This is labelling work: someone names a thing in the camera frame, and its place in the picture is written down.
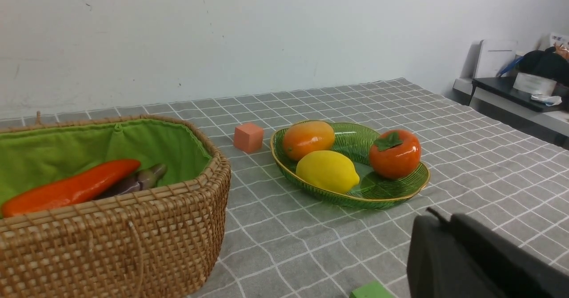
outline gray checkered tablecloth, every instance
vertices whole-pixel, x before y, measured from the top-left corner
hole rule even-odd
[[[216,267],[192,298],[345,298],[379,280],[408,298],[405,265],[413,219],[427,206],[468,213],[569,274],[569,153],[405,79],[290,93],[112,108],[43,122],[160,113],[195,123],[229,157],[233,178]],[[320,202],[283,178],[268,149],[276,129],[306,119],[404,128],[423,146],[431,182],[391,209]],[[35,118],[0,121],[32,124]],[[236,125],[265,129],[262,150],[233,148]]]

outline green glass plate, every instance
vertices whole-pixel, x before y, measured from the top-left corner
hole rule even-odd
[[[422,162],[409,176],[399,180],[387,180],[378,176],[369,165],[369,148],[376,140],[378,132],[362,125],[347,122],[329,123],[336,134],[332,150],[347,156],[354,162],[360,183],[347,194],[320,189],[296,174],[297,162],[290,160],[282,149],[282,140],[287,129],[275,132],[271,137],[272,157],[283,176],[301,189],[315,197],[347,207],[364,209],[385,209],[403,203],[423,189],[431,173]]]

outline orange cube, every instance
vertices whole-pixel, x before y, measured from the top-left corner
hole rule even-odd
[[[263,128],[251,122],[236,126],[233,146],[247,153],[259,150],[263,146]]]

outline white wall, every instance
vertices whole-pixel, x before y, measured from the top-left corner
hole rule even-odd
[[[0,0],[0,118],[407,77],[569,34],[569,0]]]

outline gold rim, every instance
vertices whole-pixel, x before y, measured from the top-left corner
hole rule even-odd
[[[299,123],[301,123],[301,122],[309,122],[309,121],[323,121],[323,120],[304,120],[304,121],[299,121],[299,122],[297,122],[297,123],[295,123],[295,124],[299,124]],[[335,124],[357,125],[357,126],[361,126],[362,128],[366,128],[366,129],[369,129],[369,130],[375,132],[375,130],[373,130],[372,128],[370,128],[370,127],[368,127],[368,126],[364,126],[364,125],[360,125],[360,124],[354,124],[354,123],[351,123],[351,122],[334,122],[334,123],[335,123]],[[353,195],[340,194],[340,193],[336,193],[335,191],[326,190],[326,189],[322,189],[322,188],[316,187],[316,186],[314,186],[314,185],[312,185],[312,184],[310,184],[310,183],[307,183],[307,182],[306,182],[305,180],[303,180],[301,177],[297,176],[297,174],[291,172],[290,169],[288,169],[285,165],[283,165],[282,162],[277,158],[277,156],[276,156],[276,154],[275,154],[275,146],[274,146],[274,140],[275,140],[275,139],[274,139],[274,138],[275,138],[275,135],[276,135],[277,132],[280,132],[280,131],[283,131],[283,130],[288,130],[288,128],[277,130],[277,131],[273,132],[272,135],[271,135],[271,141],[270,141],[271,154],[272,154],[272,158],[275,160],[276,164],[277,164],[281,169],[284,169],[286,172],[288,172],[289,174],[291,174],[291,176],[295,177],[297,180],[299,180],[299,181],[301,181],[301,182],[303,182],[303,183],[306,183],[307,185],[309,185],[309,186],[311,186],[311,187],[313,187],[313,188],[315,188],[315,189],[322,190],[322,191],[324,191],[324,192],[326,192],[326,193],[331,193],[331,194],[337,195],[337,196],[339,196],[339,197],[343,197],[343,198],[347,198],[347,199],[352,199],[352,200],[356,200],[356,201],[363,201],[363,202],[390,202],[390,201],[399,201],[399,200],[405,200],[405,199],[409,199],[409,198],[411,198],[411,197],[414,197],[415,195],[417,195],[418,193],[420,193],[421,190],[423,190],[423,189],[425,188],[425,186],[427,186],[427,184],[428,184],[429,181],[431,180],[431,171],[429,170],[429,168],[427,167],[427,165],[425,165],[425,163],[421,161],[421,164],[422,164],[423,166],[425,166],[425,169],[427,169],[427,180],[425,180],[425,183],[423,183],[423,185],[422,185],[421,187],[419,187],[419,188],[417,189],[417,191],[415,191],[415,192],[412,193],[412,194],[403,196],[403,197],[389,198],[389,199],[365,199],[365,198],[360,198],[360,197],[354,197]]]

